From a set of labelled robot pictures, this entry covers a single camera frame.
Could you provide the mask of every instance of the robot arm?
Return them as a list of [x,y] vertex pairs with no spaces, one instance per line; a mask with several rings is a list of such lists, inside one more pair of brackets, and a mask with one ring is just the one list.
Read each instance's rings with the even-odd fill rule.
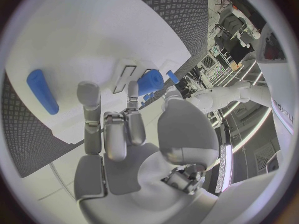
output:
[[209,113],[226,107],[232,101],[242,103],[252,100],[271,107],[271,95],[267,87],[252,86],[249,82],[236,82],[230,87],[215,87],[194,93],[189,101],[202,112]]

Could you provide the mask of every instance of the textured panel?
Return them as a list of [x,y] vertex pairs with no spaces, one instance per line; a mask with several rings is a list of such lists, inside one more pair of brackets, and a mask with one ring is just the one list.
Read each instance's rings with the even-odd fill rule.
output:
[[21,177],[44,167],[83,141],[67,144],[53,136],[24,105],[5,76],[2,89],[2,123],[7,146]]
[[[157,12],[176,32],[191,57],[175,73],[181,79],[206,55],[208,0],[142,0]],[[146,106],[157,100],[167,87],[173,85],[168,79],[164,88]],[[2,120],[8,148],[22,177],[37,171],[76,145],[66,144],[52,135],[21,102],[8,78],[3,83]]]
[[[196,66],[207,52],[208,0],[142,0],[157,12],[175,31],[189,50],[191,57],[176,71],[181,79]],[[167,87],[174,85],[168,79],[162,90],[145,102],[145,106],[160,98]]]

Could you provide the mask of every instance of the white curved surface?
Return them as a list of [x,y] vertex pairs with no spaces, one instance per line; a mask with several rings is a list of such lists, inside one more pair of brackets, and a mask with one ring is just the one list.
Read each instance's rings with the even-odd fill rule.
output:
[[[22,24],[6,72],[29,110],[67,143],[84,138],[79,82],[100,86],[102,113],[120,112],[127,95],[111,90],[120,59],[137,61],[137,66],[147,61],[144,71],[160,69],[166,79],[169,69],[175,72],[190,57],[175,32],[141,0],[44,0]],[[44,72],[59,105],[56,115],[44,109],[26,83],[35,69]]]

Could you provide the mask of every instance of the blue object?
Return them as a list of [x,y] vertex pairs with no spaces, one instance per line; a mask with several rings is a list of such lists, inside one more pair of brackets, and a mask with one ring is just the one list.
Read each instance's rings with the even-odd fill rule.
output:
[[27,84],[38,101],[50,114],[58,113],[59,106],[48,87],[42,70],[32,71],[27,77]]
[[170,70],[168,71],[166,74],[168,74],[169,78],[171,78],[171,80],[177,84],[179,83],[179,79],[175,76],[175,74]]
[[145,95],[145,96],[144,96],[144,101],[147,101],[149,98],[150,98],[149,95]]
[[158,70],[150,70],[145,73],[137,80],[137,83],[139,86],[139,96],[161,90],[164,86],[163,77]]

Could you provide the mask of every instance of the gray patterned wall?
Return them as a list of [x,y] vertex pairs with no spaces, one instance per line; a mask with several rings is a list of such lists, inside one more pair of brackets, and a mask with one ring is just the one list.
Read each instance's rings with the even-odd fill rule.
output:
[[[191,57],[175,73],[181,79],[196,66],[207,49],[208,0],[142,0],[157,12],[183,41]],[[161,97],[168,86],[155,92],[149,105]],[[5,76],[2,90],[2,122],[7,146],[21,175],[26,177],[65,153],[77,144],[67,144],[52,135],[23,104]]]

